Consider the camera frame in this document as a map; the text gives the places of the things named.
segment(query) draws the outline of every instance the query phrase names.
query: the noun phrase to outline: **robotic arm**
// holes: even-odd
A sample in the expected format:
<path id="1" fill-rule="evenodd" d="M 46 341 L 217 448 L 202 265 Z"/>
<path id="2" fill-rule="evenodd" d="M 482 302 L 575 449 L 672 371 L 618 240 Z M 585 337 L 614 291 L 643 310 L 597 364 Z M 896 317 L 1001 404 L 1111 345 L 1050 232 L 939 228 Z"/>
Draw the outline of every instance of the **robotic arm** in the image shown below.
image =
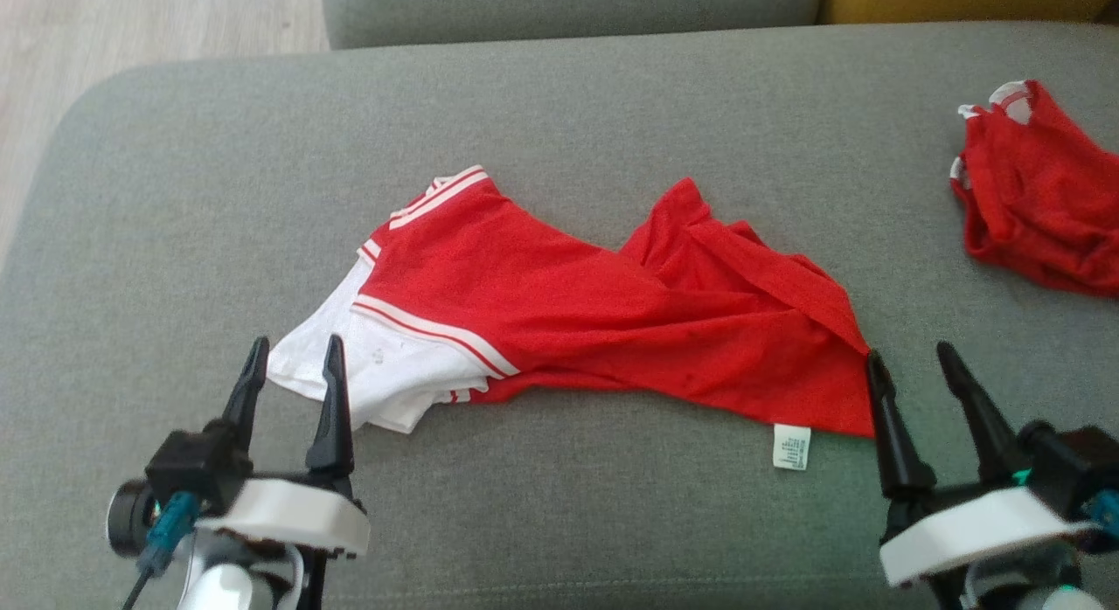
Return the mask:
<path id="1" fill-rule="evenodd" d="M 880 557 L 892 586 L 924 581 L 946 610 L 1102 609 L 1080 590 L 1081 553 L 1119 550 L 1119 442 L 1096 426 L 1045 422 L 1015 437 L 955 347 L 937 346 L 963 407 L 979 480 L 937 488 L 877 353 L 867 360 L 882 496 Z"/>
<path id="2" fill-rule="evenodd" d="M 330 338 L 327 393 L 304 472 L 256 472 L 248 458 L 269 341 L 253 345 L 225 412 L 200 433 L 172 431 L 121 486 L 105 532 L 137 559 L 135 603 L 178 557 L 188 565 L 179 610 L 319 610 L 327 562 L 365 555 L 369 523 L 354 498 L 354 443 L 342 341 Z"/>

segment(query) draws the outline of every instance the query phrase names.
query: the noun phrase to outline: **red fabric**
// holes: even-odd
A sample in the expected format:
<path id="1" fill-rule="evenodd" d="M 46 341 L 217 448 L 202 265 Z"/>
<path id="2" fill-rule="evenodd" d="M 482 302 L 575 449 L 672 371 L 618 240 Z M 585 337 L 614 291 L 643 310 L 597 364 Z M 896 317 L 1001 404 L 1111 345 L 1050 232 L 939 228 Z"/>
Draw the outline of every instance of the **red fabric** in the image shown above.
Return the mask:
<path id="1" fill-rule="evenodd" d="M 960 158 L 970 189 L 951 180 L 966 209 L 965 247 L 1045 287 L 1119 295 L 1119 157 L 1097 147 L 1041 84 L 1026 87 L 967 120 Z M 1023 97 L 1026 124 L 1006 111 Z"/>
<path id="2" fill-rule="evenodd" d="M 532 386 L 653 390 L 760 420 L 873 435 L 867 347 L 839 284 L 711 217 L 692 180 L 620 253 L 552 228 L 491 180 L 380 227 L 363 297 L 487 339 Z"/>

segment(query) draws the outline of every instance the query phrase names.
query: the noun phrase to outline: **gray sofa seat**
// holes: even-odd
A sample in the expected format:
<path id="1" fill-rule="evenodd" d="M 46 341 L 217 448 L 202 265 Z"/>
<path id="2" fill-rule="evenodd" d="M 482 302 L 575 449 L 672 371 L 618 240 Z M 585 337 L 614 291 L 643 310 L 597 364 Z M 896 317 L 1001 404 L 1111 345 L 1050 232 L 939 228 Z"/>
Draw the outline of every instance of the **gray sofa seat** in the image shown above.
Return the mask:
<path id="1" fill-rule="evenodd" d="M 819 0 L 322 0 L 330 47 L 788 27 Z"/>
<path id="2" fill-rule="evenodd" d="M 920 450 L 974 477 L 940 378 L 951 339 L 1015 425 L 1119 430 L 1119 310 L 961 247 L 961 103 L 1038 77 L 1119 149 L 1119 30 L 789 28 L 366 49 L 130 69 L 58 128 L 0 276 L 0 595 L 109 608 L 134 579 L 105 503 L 171 429 L 222 407 L 254 337 L 322 301 L 431 177 L 483 165 L 521 206 L 619 246 L 673 182 L 843 283 Z M 269 386 L 253 457 L 297 468 L 314 403 Z M 530 393 L 356 434 L 370 555 L 330 610 L 928 608 L 887 591 L 869 441 L 648 394 Z M 1089 584 L 1119 603 L 1115 561 Z M 177 599 L 172 573 L 147 607 Z"/>

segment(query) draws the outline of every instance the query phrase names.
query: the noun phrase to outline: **wooden floor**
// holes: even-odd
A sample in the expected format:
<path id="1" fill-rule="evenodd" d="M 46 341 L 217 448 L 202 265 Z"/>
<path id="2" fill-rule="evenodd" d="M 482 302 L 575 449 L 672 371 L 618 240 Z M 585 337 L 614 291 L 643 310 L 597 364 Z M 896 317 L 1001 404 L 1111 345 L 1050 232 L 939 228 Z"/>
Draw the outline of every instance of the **wooden floor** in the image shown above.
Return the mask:
<path id="1" fill-rule="evenodd" d="M 327 50 L 321 0 L 0 0 L 0 269 L 50 132 L 141 64 Z"/>

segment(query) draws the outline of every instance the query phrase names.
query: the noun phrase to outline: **white care label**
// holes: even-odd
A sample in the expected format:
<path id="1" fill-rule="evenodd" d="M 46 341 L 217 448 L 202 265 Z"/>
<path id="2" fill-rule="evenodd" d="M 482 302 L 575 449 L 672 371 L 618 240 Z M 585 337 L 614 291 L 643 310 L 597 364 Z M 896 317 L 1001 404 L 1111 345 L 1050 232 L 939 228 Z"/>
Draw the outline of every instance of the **white care label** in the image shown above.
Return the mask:
<path id="1" fill-rule="evenodd" d="M 773 425 L 773 466 L 788 470 L 808 470 L 808 443 L 812 430 L 807 426 Z"/>

